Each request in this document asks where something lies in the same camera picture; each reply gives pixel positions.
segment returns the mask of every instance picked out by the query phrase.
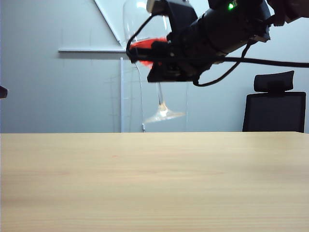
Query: glass base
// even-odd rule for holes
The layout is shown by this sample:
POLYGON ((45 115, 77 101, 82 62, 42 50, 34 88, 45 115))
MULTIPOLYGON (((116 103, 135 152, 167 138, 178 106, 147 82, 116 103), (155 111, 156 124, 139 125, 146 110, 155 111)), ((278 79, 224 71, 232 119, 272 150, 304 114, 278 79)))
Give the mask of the glass base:
POLYGON ((146 119, 144 123, 150 123, 150 122, 160 122, 164 120, 173 119, 176 117, 182 117, 185 113, 183 112, 174 112, 167 108, 165 105, 165 102, 159 105, 158 110, 155 115, 152 117, 146 119))

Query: green led light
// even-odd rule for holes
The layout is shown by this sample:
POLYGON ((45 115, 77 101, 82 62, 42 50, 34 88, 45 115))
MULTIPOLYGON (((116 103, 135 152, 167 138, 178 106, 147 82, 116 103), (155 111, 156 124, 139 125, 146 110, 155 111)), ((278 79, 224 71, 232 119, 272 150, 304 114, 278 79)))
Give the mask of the green led light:
POLYGON ((235 6, 234 6, 234 4, 230 3, 230 4, 228 5, 228 9, 229 9, 229 11, 230 11, 230 10, 233 10, 233 9, 234 9, 234 7, 235 7, 235 6))

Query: light wood tabletop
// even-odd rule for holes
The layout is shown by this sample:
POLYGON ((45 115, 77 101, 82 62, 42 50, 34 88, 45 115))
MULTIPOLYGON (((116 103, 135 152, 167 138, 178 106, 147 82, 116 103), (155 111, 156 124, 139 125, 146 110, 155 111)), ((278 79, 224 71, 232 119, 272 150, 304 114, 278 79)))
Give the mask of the light wood tabletop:
POLYGON ((1 135, 2 232, 309 232, 309 135, 1 135))

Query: black cable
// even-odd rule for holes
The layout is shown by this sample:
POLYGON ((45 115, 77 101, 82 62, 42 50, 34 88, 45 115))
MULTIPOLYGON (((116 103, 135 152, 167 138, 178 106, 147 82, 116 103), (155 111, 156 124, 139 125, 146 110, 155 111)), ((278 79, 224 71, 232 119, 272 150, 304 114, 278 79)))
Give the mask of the black cable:
MULTIPOLYGON (((251 45, 253 44, 252 41, 248 41, 246 47, 243 49, 242 53, 241 53, 241 58, 244 58, 245 55, 247 54, 247 51, 249 50, 249 48, 251 47, 251 45)), ((214 85, 216 83, 218 83, 219 81, 222 81, 224 78, 226 78, 231 72, 233 72, 233 70, 239 66, 240 64, 240 61, 236 62, 236 64, 234 64, 229 70, 227 70, 222 76, 220 76, 219 78, 213 80, 213 81, 210 81, 210 82, 207 82, 207 83, 204 83, 204 84, 199 84, 198 83, 198 80, 197 81, 193 81, 193 85, 195 86, 198 86, 198 87, 206 87, 206 86, 211 86, 211 85, 214 85)))
POLYGON ((127 44, 126 44, 126 54, 129 56, 129 58, 132 58, 134 57, 131 52, 130 52, 130 46, 131 46, 131 43, 133 41, 133 39, 141 32, 141 30, 146 26, 147 23, 149 23, 149 21, 155 17, 159 15, 159 13, 157 14, 151 14, 149 16, 149 18, 147 18, 147 20, 140 26, 140 28, 132 35, 132 37, 128 40, 127 44))
POLYGON ((281 66, 281 67, 294 67, 294 68, 309 68, 309 63, 304 62, 288 62, 288 61, 276 61, 268 59, 254 59, 254 58, 239 58, 239 57, 210 57, 210 56, 200 56, 194 58, 178 58, 178 57, 140 57, 132 56, 138 60, 142 61, 154 61, 154 62, 177 62, 177 61, 205 61, 205 62, 240 62, 240 63, 252 63, 252 64, 263 64, 271 66, 281 66))

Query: glass stem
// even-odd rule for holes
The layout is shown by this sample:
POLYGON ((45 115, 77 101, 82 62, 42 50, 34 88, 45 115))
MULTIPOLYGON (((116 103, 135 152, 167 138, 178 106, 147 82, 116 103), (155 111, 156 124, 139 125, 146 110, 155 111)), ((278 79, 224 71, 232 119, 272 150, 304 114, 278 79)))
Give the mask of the glass stem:
POLYGON ((164 100, 163 100, 161 82, 157 82, 156 87, 157 87, 157 90, 158 90, 159 104, 162 105, 164 103, 164 100))

